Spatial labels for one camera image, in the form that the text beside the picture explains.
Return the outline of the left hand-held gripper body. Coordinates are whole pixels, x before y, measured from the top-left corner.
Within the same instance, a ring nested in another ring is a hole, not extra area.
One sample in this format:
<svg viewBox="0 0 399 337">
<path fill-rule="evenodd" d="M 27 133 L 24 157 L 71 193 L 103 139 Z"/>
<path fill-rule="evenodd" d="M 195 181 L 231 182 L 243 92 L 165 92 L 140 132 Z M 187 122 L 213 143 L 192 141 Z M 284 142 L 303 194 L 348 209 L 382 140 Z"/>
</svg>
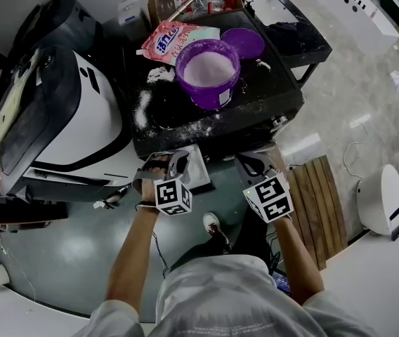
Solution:
<svg viewBox="0 0 399 337">
<path fill-rule="evenodd" d="M 171 155 L 172 151 L 152 153 L 144 165 L 154 156 Z M 154 180 L 155 203 L 160 213 L 166 216 L 176 216 L 192 211 L 192 193 L 180 180 L 169 179 L 169 165 L 165 176 L 144 171 L 144 165 L 136 171 L 133 179 L 132 187 L 135 191 L 141 194 L 142 179 Z"/>
</svg>

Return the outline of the purple plastic bucket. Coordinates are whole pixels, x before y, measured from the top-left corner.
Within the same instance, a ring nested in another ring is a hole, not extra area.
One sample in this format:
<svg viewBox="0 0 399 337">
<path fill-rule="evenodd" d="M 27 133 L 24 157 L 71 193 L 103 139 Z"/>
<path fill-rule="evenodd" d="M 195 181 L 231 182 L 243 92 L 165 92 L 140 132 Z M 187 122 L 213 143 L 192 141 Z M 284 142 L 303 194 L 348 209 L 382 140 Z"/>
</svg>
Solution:
<svg viewBox="0 0 399 337">
<path fill-rule="evenodd" d="M 183 79 L 185 66 L 194 56 L 207 51 L 220 53 L 229 58 L 235 68 L 235 74 L 230 80 L 218 86 L 192 86 Z M 240 69 L 240 57 L 237 51 L 231 45 L 218 39 L 203 39 L 188 44 L 179 53 L 175 65 L 176 78 L 181 88 L 196 106 L 203 110 L 220 109 L 231 100 L 234 86 L 240 78 Z"/>
</svg>

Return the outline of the white powder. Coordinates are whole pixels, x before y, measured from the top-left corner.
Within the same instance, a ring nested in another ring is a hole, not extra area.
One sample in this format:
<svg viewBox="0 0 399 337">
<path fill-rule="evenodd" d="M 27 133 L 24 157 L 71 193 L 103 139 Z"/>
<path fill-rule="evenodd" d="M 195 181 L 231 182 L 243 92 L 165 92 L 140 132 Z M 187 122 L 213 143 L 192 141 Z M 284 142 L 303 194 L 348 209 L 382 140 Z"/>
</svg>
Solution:
<svg viewBox="0 0 399 337">
<path fill-rule="evenodd" d="M 232 61 L 216 52 L 194 56 L 185 66 L 183 79 L 196 87 L 213 87 L 230 80 L 235 74 Z"/>
</svg>

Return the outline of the person's right forearm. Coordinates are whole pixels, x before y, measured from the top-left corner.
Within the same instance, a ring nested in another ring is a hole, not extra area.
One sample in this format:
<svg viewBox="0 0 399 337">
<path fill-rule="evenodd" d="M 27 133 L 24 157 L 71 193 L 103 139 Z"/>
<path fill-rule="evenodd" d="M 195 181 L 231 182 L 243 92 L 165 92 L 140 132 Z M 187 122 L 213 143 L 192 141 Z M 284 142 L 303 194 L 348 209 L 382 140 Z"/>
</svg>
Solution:
<svg viewBox="0 0 399 337">
<path fill-rule="evenodd" d="M 292 298 L 303 305 L 311 297 L 325 290 L 318 267 L 288 218 L 274 222 Z"/>
</svg>

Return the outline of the pink detergent pouch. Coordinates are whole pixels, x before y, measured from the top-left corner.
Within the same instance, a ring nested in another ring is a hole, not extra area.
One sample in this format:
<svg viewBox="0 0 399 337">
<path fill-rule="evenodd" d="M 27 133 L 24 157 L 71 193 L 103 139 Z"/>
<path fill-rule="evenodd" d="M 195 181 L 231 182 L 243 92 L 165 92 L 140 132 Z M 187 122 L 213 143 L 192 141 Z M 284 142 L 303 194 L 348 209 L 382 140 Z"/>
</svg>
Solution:
<svg viewBox="0 0 399 337">
<path fill-rule="evenodd" d="M 184 47 L 203 39 L 220 39 L 220 29 L 178 21 L 162 21 L 136 51 L 136 55 L 175 66 Z"/>
</svg>

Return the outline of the person's black trousers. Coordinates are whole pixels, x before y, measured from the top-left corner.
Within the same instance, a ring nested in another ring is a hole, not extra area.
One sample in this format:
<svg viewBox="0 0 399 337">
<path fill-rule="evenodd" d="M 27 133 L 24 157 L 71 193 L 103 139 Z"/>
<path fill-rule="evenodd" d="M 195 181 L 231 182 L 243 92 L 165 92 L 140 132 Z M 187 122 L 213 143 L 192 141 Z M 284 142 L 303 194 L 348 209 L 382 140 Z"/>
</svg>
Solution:
<svg viewBox="0 0 399 337">
<path fill-rule="evenodd" d="M 224 255 L 249 255 L 260 258 L 267 266 L 270 267 L 270 246 L 266 241 L 267 224 L 262 221 L 258 215 L 251 209 L 247 208 L 240 233 L 230 252 L 223 252 L 223 247 L 212 237 L 203 244 L 193 246 L 185 252 L 172 266 L 170 271 L 192 261 L 196 258 L 224 256 Z"/>
</svg>

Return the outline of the wooden slat mat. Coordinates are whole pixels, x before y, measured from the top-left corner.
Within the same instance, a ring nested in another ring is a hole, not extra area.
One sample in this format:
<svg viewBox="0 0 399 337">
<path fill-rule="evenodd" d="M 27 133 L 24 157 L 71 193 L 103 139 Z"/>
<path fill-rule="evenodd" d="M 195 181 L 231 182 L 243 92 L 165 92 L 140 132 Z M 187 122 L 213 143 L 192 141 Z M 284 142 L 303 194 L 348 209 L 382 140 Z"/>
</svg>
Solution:
<svg viewBox="0 0 399 337">
<path fill-rule="evenodd" d="M 294 205 L 292 220 L 319 270 L 348 246 L 346 225 L 328 158 L 287 167 Z"/>
</svg>

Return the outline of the person's white left shoe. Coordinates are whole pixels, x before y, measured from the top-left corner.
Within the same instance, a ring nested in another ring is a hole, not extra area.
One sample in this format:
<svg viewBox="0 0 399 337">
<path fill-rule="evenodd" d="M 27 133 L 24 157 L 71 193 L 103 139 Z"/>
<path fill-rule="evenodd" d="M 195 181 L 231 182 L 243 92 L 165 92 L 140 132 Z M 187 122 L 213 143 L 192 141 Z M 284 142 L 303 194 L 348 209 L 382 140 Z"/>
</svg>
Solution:
<svg viewBox="0 0 399 337">
<path fill-rule="evenodd" d="M 216 242 L 219 242 L 219 244 L 223 247 L 223 252 L 230 252 L 231 245 L 229 243 L 229 239 L 223 233 L 217 216 L 212 212 L 206 212 L 203 215 L 203 224 L 209 235 L 215 239 Z"/>
</svg>

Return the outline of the black phone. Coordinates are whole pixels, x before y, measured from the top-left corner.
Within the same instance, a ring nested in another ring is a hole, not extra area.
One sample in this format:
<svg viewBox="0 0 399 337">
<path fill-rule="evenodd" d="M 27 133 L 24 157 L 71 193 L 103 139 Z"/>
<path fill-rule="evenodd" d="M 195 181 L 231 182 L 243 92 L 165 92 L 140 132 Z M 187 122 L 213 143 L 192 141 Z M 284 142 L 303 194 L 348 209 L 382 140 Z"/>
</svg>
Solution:
<svg viewBox="0 0 399 337">
<path fill-rule="evenodd" d="M 288 296 L 292 296 L 287 276 L 283 271 L 275 269 L 272 273 L 272 278 L 275 281 L 276 287 L 281 292 Z"/>
</svg>

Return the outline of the white and black appliance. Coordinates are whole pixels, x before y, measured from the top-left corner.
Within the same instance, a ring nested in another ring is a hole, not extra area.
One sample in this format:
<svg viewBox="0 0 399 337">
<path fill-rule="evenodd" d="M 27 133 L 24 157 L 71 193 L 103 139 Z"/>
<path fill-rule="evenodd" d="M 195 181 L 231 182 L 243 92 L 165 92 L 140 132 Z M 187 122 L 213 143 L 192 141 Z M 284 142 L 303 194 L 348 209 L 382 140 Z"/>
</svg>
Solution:
<svg viewBox="0 0 399 337">
<path fill-rule="evenodd" d="M 69 48 L 40 53 L 15 119 L 0 128 L 0 196 L 27 203 L 104 199 L 142 165 L 124 93 Z"/>
</svg>

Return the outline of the person's grey shirt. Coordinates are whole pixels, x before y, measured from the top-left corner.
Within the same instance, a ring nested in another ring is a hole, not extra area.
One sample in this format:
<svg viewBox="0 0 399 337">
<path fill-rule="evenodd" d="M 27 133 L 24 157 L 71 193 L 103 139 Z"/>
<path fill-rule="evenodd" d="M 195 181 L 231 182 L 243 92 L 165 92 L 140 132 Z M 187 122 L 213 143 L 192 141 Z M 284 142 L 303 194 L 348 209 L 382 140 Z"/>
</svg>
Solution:
<svg viewBox="0 0 399 337">
<path fill-rule="evenodd" d="M 196 258 L 170 272 L 145 334 L 127 303 L 106 301 L 73 337 L 376 337 L 328 291 L 300 305 L 277 289 L 266 264 L 248 255 Z"/>
</svg>

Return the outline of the purple round lid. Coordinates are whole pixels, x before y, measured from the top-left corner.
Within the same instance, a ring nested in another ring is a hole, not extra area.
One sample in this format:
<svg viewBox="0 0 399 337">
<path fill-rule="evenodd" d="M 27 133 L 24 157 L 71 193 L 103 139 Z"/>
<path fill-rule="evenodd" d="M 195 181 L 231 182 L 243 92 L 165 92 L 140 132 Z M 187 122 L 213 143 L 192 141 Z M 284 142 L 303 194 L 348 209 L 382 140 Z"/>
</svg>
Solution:
<svg viewBox="0 0 399 337">
<path fill-rule="evenodd" d="M 263 37 L 247 28 L 229 29 L 221 35 L 221 40 L 231 45 L 243 60 L 258 58 L 265 48 Z"/>
</svg>

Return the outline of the black washer with glass lid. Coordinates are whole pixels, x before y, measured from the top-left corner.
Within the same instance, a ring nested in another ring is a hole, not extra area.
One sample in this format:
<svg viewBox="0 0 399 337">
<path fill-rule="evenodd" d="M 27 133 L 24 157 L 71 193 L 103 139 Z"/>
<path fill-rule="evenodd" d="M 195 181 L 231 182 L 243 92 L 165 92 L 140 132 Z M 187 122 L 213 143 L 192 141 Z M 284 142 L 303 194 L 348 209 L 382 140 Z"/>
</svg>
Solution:
<svg viewBox="0 0 399 337">
<path fill-rule="evenodd" d="M 316 67 L 326 61 L 331 46 L 290 0 L 244 0 L 245 8 L 262 27 L 286 66 L 301 70 L 295 79 L 303 86 Z"/>
</svg>

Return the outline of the small white box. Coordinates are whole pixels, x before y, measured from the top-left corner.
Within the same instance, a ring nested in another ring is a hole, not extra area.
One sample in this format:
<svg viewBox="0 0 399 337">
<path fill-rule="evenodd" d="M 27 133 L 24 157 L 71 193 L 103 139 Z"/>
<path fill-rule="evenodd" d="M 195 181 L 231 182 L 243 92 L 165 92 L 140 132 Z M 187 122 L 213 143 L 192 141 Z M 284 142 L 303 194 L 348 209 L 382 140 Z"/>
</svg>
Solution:
<svg viewBox="0 0 399 337">
<path fill-rule="evenodd" d="M 120 26 L 135 20 L 140 15 L 139 0 L 123 0 L 118 5 L 117 20 Z"/>
</svg>

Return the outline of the metal rod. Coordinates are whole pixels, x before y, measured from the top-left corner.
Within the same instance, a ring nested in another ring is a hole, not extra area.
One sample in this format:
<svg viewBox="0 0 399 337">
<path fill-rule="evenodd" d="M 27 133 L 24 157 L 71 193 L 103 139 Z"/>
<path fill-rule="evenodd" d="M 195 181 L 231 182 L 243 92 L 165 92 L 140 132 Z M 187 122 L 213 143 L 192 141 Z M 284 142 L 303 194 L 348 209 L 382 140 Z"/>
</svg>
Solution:
<svg viewBox="0 0 399 337">
<path fill-rule="evenodd" d="M 180 14 L 182 14 L 186 8 L 193 2 L 194 0 L 187 0 L 184 4 L 180 5 L 173 14 L 169 16 L 166 20 L 167 22 L 174 21 Z"/>
</svg>

